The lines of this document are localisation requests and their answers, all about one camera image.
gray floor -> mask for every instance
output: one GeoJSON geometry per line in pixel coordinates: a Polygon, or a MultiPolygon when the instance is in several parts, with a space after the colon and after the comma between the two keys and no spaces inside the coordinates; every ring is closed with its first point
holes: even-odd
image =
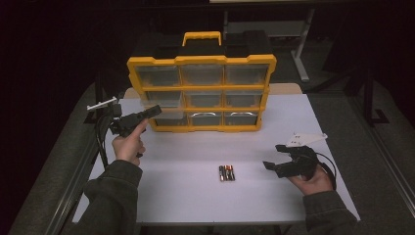
{"type": "MultiPolygon", "coordinates": [[[[277,71],[271,82],[295,82],[307,89],[320,84],[333,74],[321,68],[330,51],[331,42],[307,42],[302,53],[304,66],[310,82],[301,83],[290,50],[296,41],[274,40],[277,56],[277,71]]],[[[374,108],[381,109],[390,123],[369,127],[362,119],[362,95],[354,98],[343,94],[347,79],[329,87],[319,94],[308,95],[310,103],[319,120],[339,171],[342,173],[349,193],[361,216],[355,234],[415,234],[415,219],[395,185],[394,174],[388,168],[391,161],[385,160],[385,150],[391,155],[392,162],[410,187],[415,188],[415,131],[393,103],[388,90],[375,83],[374,108]],[[379,149],[379,141],[385,149],[379,149]]],[[[23,212],[37,211],[35,215],[21,212],[11,234],[43,234],[50,224],[55,208],[65,191],[68,175],[79,161],[81,148],[87,136],[93,133],[91,126],[82,124],[85,118],[84,107],[94,102],[94,87],[91,87],[79,99],[69,122],[42,170],[33,192],[23,206],[23,212]],[[48,168],[62,168],[61,178],[55,177],[48,168]],[[49,201],[45,201],[45,188],[54,188],[48,192],[49,201]]],[[[72,227],[71,211],[61,234],[67,234],[72,227]]],[[[149,227],[147,234],[274,234],[273,226],[216,226],[208,227],[149,227]]],[[[289,235],[306,234],[303,224],[295,224],[289,235]]]]}

metal stand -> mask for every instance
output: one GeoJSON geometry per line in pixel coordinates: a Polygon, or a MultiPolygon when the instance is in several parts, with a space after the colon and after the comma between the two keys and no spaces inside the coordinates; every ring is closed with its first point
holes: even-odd
{"type": "Polygon", "coordinates": [[[307,18],[305,19],[304,25],[302,27],[301,35],[300,35],[300,45],[297,48],[297,50],[291,51],[291,55],[293,56],[294,63],[296,64],[297,71],[299,72],[300,79],[302,82],[308,82],[310,80],[307,75],[307,72],[305,71],[305,67],[302,64],[300,56],[301,56],[302,48],[304,47],[304,44],[305,44],[305,39],[307,38],[307,35],[308,35],[308,31],[311,27],[311,21],[312,21],[312,17],[314,16],[314,11],[315,9],[308,10],[307,18]]]}
{"type": "Polygon", "coordinates": [[[286,36],[300,37],[300,45],[296,50],[291,52],[297,71],[299,72],[302,82],[308,82],[309,77],[305,71],[301,61],[301,52],[304,47],[308,31],[311,27],[311,21],[314,16],[315,9],[309,9],[305,21],[287,21],[287,22],[248,22],[248,23],[229,23],[228,11],[224,11],[223,15],[223,39],[226,40],[228,32],[242,32],[244,30],[264,30],[270,37],[286,36]]]}

white table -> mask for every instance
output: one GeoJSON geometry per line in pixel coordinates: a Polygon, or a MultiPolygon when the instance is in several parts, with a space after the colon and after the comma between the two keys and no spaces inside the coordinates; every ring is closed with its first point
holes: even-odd
{"type": "MultiPolygon", "coordinates": [[[[120,103],[124,115],[143,110],[137,99],[120,103]]],[[[304,221],[300,190],[288,179],[266,170],[262,161],[289,162],[287,154],[276,151],[276,144],[285,144],[294,132],[324,130],[306,95],[270,95],[262,123],[260,131],[241,133],[169,133],[154,132],[148,127],[142,135],[147,151],[140,164],[144,173],[138,187],[137,222],[215,225],[304,221]],[[236,181],[220,182],[220,165],[233,165],[236,181]]],[[[111,148],[114,138],[109,131],[109,163],[115,159],[111,148]]],[[[333,159],[326,141],[308,146],[333,159]]],[[[103,170],[98,158],[90,178],[98,177],[103,170]]],[[[339,172],[337,182],[347,208],[359,219],[339,172]]],[[[79,221],[87,205],[88,200],[82,195],[74,222],[79,221]]]]}

sleeve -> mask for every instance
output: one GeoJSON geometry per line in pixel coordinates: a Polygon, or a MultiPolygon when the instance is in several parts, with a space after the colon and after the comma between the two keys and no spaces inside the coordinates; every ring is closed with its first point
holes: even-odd
{"type": "Polygon", "coordinates": [[[353,234],[356,218],[336,191],[304,196],[303,202],[306,228],[310,235],[353,234]]]}
{"type": "Polygon", "coordinates": [[[117,160],[88,181],[84,193],[89,206],[70,234],[133,234],[142,173],[137,165],[117,160]]]}

finger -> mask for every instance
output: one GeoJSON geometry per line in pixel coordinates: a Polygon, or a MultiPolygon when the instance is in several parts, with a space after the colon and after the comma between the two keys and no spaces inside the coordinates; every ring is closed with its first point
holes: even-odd
{"type": "Polygon", "coordinates": [[[142,120],[132,131],[131,135],[133,137],[139,138],[140,134],[146,129],[147,123],[149,122],[148,119],[142,120]]]}

